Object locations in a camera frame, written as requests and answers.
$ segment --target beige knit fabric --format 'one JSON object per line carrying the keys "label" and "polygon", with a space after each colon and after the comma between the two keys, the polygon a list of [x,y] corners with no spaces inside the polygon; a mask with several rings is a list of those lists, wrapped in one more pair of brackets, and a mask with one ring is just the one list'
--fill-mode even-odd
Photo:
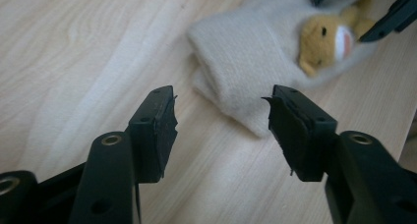
{"label": "beige knit fabric", "polygon": [[318,13],[338,14],[354,1],[327,0],[315,8],[311,0],[246,0],[234,11],[197,22],[188,31],[201,63],[194,87],[257,136],[269,135],[269,106],[261,97],[271,95],[274,84],[322,84],[375,51],[376,44],[358,44],[346,60],[313,79],[298,67],[303,22]]}

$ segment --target toy face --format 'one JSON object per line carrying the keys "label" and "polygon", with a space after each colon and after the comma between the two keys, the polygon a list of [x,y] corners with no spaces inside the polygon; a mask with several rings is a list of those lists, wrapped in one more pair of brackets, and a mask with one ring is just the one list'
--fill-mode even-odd
{"label": "toy face", "polygon": [[315,16],[304,26],[300,38],[299,64],[309,76],[329,67],[350,52],[350,31],[338,16]]}

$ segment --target light wood grain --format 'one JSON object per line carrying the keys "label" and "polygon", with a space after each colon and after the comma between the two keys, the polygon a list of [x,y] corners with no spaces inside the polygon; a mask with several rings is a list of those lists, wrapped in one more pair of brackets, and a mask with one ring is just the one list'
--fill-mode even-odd
{"label": "light wood grain", "polygon": [[[193,21],[242,0],[0,0],[0,173],[43,181],[121,131],[148,92],[172,84],[179,136],[165,178],[141,185],[145,223],[331,223],[323,183],[290,177],[257,139],[192,90]],[[375,18],[395,0],[375,0]],[[305,92],[338,131],[377,137],[398,158],[417,105],[417,28],[381,41],[342,77]]]}

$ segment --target stuffed animal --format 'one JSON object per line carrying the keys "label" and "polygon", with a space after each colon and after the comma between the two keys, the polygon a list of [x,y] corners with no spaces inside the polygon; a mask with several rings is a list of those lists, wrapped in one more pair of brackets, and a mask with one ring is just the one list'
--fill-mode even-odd
{"label": "stuffed animal", "polygon": [[339,16],[316,15],[303,25],[299,65],[308,77],[349,56],[359,37],[375,24],[364,17],[370,6],[371,0],[358,0]]}

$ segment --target metal screw head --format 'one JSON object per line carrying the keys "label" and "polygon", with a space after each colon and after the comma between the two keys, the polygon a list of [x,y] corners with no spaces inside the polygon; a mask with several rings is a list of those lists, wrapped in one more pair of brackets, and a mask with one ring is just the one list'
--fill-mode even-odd
{"label": "metal screw head", "polygon": [[357,143],[361,143],[361,144],[365,144],[365,145],[372,144],[371,139],[369,139],[366,136],[360,135],[360,134],[351,134],[351,135],[349,135],[349,138],[351,140],[353,140],[354,142],[357,142]]}
{"label": "metal screw head", "polygon": [[101,140],[101,144],[103,145],[114,145],[122,141],[122,137],[118,135],[110,135],[108,137],[105,137],[103,140]]}
{"label": "metal screw head", "polygon": [[0,196],[12,191],[20,182],[21,180],[16,177],[6,177],[0,180]]}

